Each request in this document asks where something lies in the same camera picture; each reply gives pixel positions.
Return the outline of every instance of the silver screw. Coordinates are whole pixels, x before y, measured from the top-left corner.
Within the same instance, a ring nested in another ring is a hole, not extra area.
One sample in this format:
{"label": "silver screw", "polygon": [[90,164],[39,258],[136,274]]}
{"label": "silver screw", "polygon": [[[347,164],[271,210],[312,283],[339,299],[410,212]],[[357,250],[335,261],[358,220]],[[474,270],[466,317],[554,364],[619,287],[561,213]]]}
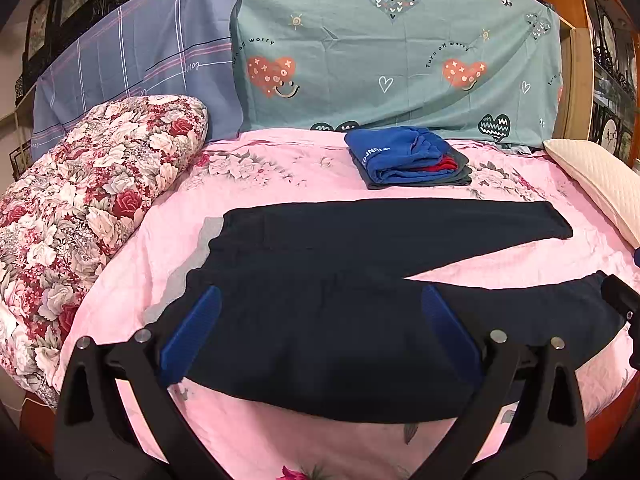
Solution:
{"label": "silver screw", "polygon": [[76,341],[76,346],[81,350],[84,350],[90,344],[91,344],[91,338],[87,335],[83,335],[80,339],[78,339],[78,341]]}
{"label": "silver screw", "polygon": [[506,343],[507,335],[500,329],[491,330],[489,334],[491,340],[495,343]]}
{"label": "silver screw", "polygon": [[564,348],[564,341],[561,337],[555,336],[551,338],[551,346],[556,350],[562,350]]}
{"label": "silver screw", "polygon": [[133,339],[138,343],[146,343],[151,339],[151,330],[148,328],[141,328],[133,335]]}

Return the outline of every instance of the white pillow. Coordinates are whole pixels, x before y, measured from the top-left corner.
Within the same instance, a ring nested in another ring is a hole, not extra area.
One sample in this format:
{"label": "white pillow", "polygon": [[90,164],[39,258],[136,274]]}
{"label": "white pillow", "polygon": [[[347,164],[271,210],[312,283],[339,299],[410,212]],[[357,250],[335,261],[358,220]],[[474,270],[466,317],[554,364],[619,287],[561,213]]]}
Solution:
{"label": "white pillow", "polygon": [[[635,249],[640,247],[640,175],[589,140],[545,140],[546,152],[578,181]],[[636,251],[640,265],[640,251]]]}

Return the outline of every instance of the black pants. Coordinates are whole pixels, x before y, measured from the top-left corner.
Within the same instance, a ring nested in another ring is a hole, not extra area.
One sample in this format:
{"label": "black pants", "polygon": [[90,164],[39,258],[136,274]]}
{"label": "black pants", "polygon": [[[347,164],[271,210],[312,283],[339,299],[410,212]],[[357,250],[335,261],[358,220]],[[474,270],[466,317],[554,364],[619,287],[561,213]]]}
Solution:
{"label": "black pants", "polygon": [[479,363],[465,330],[452,332],[456,322],[473,317],[525,344],[562,336],[577,367],[622,318],[600,297],[601,273],[507,290],[403,278],[571,234],[545,202],[363,200],[231,211],[176,300],[194,304],[209,285],[223,297],[187,377],[336,420],[458,416],[478,386]]}

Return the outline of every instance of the blue gripper pad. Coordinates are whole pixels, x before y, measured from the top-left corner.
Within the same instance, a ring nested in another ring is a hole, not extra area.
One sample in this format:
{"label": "blue gripper pad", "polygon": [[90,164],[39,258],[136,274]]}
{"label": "blue gripper pad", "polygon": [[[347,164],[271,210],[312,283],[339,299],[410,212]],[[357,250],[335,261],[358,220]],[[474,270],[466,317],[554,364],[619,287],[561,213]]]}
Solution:
{"label": "blue gripper pad", "polygon": [[221,309],[220,289],[210,286],[160,352],[158,381],[161,386],[166,388],[182,380],[216,324]]}
{"label": "blue gripper pad", "polygon": [[422,313],[430,322],[458,376],[479,387],[484,374],[478,347],[433,285],[422,288]]}

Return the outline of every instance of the blue folded shirt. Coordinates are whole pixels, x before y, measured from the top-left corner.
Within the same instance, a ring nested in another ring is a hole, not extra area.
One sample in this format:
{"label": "blue folded shirt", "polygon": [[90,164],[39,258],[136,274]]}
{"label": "blue folded shirt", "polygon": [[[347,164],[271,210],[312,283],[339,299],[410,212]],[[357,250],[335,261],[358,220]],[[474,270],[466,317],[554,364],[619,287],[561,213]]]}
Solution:
{"label": "blue folded shirt", "polygon": [[446,140],[427,128],[355,129],[344,140],[373,182],[379,184],[429,182],[455,171],[416,171],[439,163],[451,149]]}

